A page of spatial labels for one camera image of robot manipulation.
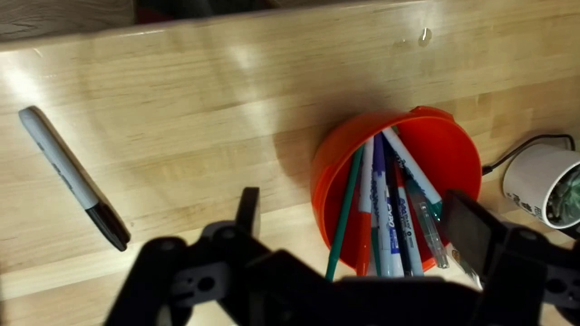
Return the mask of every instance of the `cable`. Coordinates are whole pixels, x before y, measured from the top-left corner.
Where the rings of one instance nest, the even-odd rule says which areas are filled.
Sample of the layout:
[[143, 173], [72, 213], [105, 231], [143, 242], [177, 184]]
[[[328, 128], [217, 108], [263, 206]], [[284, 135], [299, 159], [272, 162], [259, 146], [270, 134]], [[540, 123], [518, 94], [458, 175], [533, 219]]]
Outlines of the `cable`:
[[518, 144], [516, 148], [505, 152], [504, 155], [500, 155], [496, 161], [484, 164], [482, 166], [482, 175], [491, 173], [496, 166], [504, 164], [509, 157], [520, 153], [525, 146], [529, 146], [531, 143], [543, 139], [543, 137], [562, 137], [567, 139], [567, 144], [571, 150], [576, 150], [576, 141], [571, 134], [538, 134], [529, 137], [527, 141], [524, 141], [522, 144]]

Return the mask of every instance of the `black marker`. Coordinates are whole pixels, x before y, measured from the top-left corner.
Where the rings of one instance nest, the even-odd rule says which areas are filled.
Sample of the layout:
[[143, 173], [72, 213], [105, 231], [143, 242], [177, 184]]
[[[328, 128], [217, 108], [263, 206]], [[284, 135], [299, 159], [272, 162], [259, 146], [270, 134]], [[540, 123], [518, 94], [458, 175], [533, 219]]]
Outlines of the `black marker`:
[[67, 182], [67, 186], [70, 188], [78, 202], [85, 208], [98, 230], [108, 239], [112, 246], [123, 251], [130, 239], [128, 231], [110, 210], [110, 206], [96, 195], [83, 173], [74, 166], [72, 159], [67, 155], [63, 146], [47, 126], [47, 121], [41, 117], [40, 108], [27, 106], [20, 110], [18, 115], [25, 130], [32, 135], [43, 155]]

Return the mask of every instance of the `wooden surface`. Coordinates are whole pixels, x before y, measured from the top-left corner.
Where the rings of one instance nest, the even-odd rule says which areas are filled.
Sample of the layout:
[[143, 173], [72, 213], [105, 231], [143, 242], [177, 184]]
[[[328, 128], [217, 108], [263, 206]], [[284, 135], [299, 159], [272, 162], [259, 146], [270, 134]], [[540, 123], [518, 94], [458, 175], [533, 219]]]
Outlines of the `wooden surface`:
[[132, 3], [132, 0], [0, 0], [0, 41], [130, 25]]
[[[232, 217], [246, 184], [263, 190], [261, 239], [322, 269], [308, 175], [331, 126], [437, 105], [482, 161], [534, 132], [578, 135], [578, 27], [576, 0], [360, 1], [3, 45], [2, 320], [99, 324], [147, 239], [194, 240]], [[32, 103], [127, 222], [128, 251], [103, 240], [25, 134], [16, 110]], [[480, 202], [569, 244], [498, 179]], [[215, 306], [195, 320], [230, 324]]]

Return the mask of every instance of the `green pencil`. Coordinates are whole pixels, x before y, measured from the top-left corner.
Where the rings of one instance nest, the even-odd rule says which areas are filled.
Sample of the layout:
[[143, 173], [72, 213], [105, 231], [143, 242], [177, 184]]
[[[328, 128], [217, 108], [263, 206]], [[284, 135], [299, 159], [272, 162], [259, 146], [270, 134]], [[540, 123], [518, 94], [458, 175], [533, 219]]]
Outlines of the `green pencil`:
[[326, 278], [333, 278], [333, 271], [337, 269], [340, 249], [342, 249], [342, 240], [346, 233], [346, 224], [348, 224], [348, 215], [350, 215], [350, 206], [351, 206], [351, 197], [355, 193], [359, 172], [360, 172], [360, 161], [362, 161], [362, 152], [364, 146], [357, 148], [357, 152], [351, 157], [350, 172], [348, 172], [348, 182], [346, 182], [346, 191], [342, 197], [342, 206], [340, 206], [340, 215], [337, 222], [337, 230], [333, 233], [330, 255], [328, 255], [328, 264], [326, 264]]

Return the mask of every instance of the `red cup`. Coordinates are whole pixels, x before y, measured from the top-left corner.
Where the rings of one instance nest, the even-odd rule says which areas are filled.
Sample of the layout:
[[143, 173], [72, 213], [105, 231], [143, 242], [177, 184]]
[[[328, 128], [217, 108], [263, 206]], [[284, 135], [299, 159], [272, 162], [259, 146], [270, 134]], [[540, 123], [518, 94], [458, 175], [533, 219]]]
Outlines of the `red cup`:
[[[451, 114], [433, 106], [417, 106], [408, 114], [359, 114], [331, 130], [313, 157], [311, 206], [328, 248], [340, 211], [350, 157], [368, 137], [388, 126], [398, 128], [398, 137], [438, 193], [458, 188], [473, 199], [478, 195], [482, 182], [480, 159], [473, 141]], [[357, 213], [357, 197], [351, 206], [340, 260], [351, 266], [357, 275], [364, 275], [369, 262], [369, 217]], [[424, 268], [435, 266], [433, 255], [420, 235], [417, 235], [417, 242]]]

